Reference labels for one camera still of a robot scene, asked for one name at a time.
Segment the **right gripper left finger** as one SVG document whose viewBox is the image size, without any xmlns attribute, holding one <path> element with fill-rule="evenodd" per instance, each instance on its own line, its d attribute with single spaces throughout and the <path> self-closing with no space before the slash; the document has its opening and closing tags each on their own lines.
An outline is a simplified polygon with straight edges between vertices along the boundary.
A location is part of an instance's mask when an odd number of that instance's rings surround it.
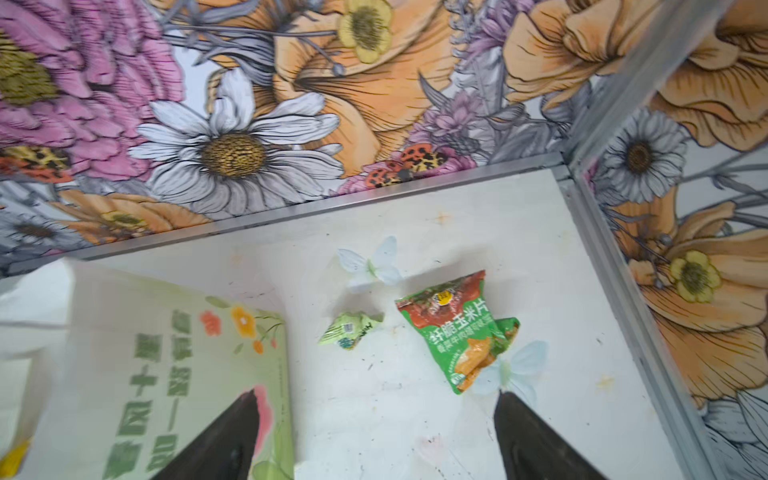
<svg viewBox="0 0 768 480">
<path fill-rule="evenodd" d="M 261 424 L 259 400 L 242 394 L 152 480 L 244 480 Z"/>
</svg>

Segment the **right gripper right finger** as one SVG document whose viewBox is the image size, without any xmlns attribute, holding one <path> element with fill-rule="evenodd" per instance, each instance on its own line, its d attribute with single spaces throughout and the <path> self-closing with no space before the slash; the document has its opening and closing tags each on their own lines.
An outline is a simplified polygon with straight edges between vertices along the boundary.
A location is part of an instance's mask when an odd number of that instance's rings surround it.
<svg viewBox="0 0 768 480">
<path fill-rule="evenodd" d="M 494 427 L 507 479 L 606 479 L 514 393 L 499 395 Z"/>
</svg>

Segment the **white paper bag Love Life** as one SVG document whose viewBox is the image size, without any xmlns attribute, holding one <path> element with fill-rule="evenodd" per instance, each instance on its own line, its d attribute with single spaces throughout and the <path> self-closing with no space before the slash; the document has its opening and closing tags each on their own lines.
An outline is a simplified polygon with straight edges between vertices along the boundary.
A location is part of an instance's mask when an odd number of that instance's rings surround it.
<svg viewBox="0 0 768 480">
<path fill-rule="evenodd" d="M 13 479 L 152 479 L 246 392 L 246 479 L 293 478 L 279 314 L 70 260 L 1 294 L 1 459 L 32 439 Z"/>
</svg>

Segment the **green snack packet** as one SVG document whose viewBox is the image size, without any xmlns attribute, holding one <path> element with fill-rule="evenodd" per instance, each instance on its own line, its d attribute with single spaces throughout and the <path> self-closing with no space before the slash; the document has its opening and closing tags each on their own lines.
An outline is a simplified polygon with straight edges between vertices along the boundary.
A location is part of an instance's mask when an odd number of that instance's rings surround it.
<svg viewBox="0 0 768 480">
<path fill-rule="evenodd" d="M 396 301 L 457 395 L 508 350 L 520 328 L 518 319 L 492 314 L 485 277 L 480 270 Z"/>
</svg>

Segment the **small green candy wrapper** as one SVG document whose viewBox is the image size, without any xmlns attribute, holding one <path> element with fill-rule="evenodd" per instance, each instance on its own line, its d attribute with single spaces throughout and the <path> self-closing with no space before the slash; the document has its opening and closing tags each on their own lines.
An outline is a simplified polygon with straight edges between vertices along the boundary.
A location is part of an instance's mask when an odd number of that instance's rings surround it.
<svg viewBox="0 0 768 480">
<path fill-rule="evenodd" d="M 363 337 L 383 324 L 383 319 L 382 314 L 342 313 L 323 333 L 318 344 L 336 344 L 344 350 L 353 350 Z"/>
</svg>

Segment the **yellow snack packet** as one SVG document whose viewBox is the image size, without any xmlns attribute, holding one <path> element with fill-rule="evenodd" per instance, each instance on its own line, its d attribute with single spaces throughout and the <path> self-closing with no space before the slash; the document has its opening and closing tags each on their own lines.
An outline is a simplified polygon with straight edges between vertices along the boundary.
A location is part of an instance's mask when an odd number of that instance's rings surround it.
<svg viewBox="0 0 768 480">
<path fill-rule="evenodd" d="M 13 479 L 21 471 L 25 458 L 29 452 L 32 439 L 22 441 L 12 448 L 0 461 L 0 478 L 2 480 Z"/>
</svg>

